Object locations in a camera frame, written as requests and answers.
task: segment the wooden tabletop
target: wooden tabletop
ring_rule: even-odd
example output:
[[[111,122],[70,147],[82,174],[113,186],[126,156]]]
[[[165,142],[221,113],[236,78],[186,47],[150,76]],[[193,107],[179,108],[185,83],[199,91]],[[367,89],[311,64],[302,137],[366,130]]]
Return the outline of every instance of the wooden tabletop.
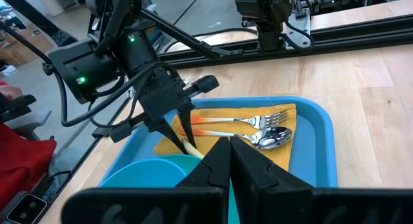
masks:
[[[312,29],[413,14],[402,0],[317,15]],[[210,44],[256,38],[246,32],[204,37]],[[340,187],[413,187],[413,45],[180,70],[188,81],[212,74],[220,86],[200,97],[301,96],[321,105],[334,126]],[[117,120],[127,117],[128,105]],[[137,107],[135,114],[142,112]],[[102,139],[40,223],[59,223],[65,201],[95,187],[127,139]]]

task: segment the red bag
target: red bag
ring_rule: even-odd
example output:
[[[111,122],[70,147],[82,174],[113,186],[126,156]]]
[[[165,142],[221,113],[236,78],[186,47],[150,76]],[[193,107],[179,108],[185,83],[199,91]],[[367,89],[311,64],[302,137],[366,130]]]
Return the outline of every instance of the red bag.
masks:
[[[31,191],[47,172],[54,140],[28,141],[0,123],[0,210],[22,191]]]

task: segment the yellow napkin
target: yellow napkin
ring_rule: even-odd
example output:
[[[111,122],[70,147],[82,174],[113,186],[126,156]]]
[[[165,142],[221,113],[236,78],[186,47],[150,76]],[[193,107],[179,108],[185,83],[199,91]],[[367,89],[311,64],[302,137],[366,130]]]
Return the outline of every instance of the yellow napkin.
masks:
[[[291,140],[281,147],[271,150],[258,150],[267,158],[271,159],[275,164],[288,171],[288,164],[290,163],[292,140],[294,138],[294,132],[296,130],[296,105],[276,105],[273,107],[259,107],[259,108],[211,108],[211,109],[199,109],[193,110],[191,116],[197,117],[254,117],[271,115],[276,112],[288,110],[288,119],[280,124],[282,127],[287,127],[292,130]],[[175,116],[172,121],[172,128],[175,133],[181,139],[182,135],[179,133],[181,124],[179,118]],[[211,130],[218,132],[231,132],[236,134],[255,134],[258,130],[251,127],[247,123],[240,123],[238,121],[226,122],[226,123],[207,123],[200,125],[192,125],[192,128],[202,128],[203,130]],[[203,155],[206,155],[208,151],[215,145],[220,137],[217,136],[199,136],[195,137],[195,142],[198,151]],[[154,152],[159,155],[169,154],[182,154],[168,138],[164,137],[161,142],[155,146]]]

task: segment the spoon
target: spoon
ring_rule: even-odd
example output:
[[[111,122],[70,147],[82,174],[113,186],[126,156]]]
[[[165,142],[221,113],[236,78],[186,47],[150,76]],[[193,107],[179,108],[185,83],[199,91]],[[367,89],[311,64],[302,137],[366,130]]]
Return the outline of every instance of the spoon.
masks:
[[[292,131],[287,127],[268,127],[256,132],[255,134],[234,134],[228,132],[216,132],[209,130],[200,130],[193,128],[192,133],[194,136],[227,136],[227,137],[243,137],[248,139],[252,145],[261,150],[268,150],[280,147],[290,140]]]

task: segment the teal bowl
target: teal bowl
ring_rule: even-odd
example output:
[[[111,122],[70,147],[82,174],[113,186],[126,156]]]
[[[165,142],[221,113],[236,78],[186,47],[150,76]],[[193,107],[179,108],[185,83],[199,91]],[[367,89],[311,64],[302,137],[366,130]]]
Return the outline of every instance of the teal bowl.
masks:
[[[146,159],[131,163],[105,180],[103,188],[173,188],[186,173],[165,159]]]
[[[170,162],[173,162],[178,167],[189,175],[191,171],[201,162],[201,159],[195,156],[189,155],[169,155],[162,156],[160,159],[165,159]],[[230,194],[229,194],[229,208],[228,208],[228,223],[229,224],[238,224],[238,210],[235,202],[234,191],[232,190],[232,182],[230,181]]]

